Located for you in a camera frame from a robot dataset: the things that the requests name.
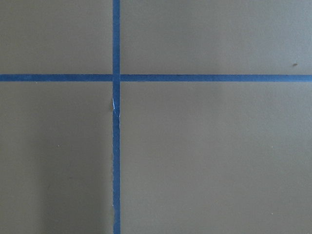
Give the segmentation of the blue tape line lengthwise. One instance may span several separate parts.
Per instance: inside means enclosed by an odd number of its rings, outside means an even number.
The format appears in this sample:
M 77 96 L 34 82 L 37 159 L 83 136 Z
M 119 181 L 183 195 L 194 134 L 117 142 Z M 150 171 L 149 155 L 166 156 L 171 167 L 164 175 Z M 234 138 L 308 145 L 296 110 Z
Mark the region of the blue tape line lengthwise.
M 113 233 L 121 233 L 120 209 L 120 1 L 113 0 Z

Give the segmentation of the blue tape line crosswise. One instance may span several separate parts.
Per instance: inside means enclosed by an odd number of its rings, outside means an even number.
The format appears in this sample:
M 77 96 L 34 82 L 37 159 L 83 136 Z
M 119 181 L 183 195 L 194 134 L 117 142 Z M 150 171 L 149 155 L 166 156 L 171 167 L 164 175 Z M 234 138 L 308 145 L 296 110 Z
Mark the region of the blue tape line crosswise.
M 102 82 L 113 81 L 111 74 L 2 74 L 1 81 Z M 121 82 L 311 82 L 311 75 L 118 75 Z

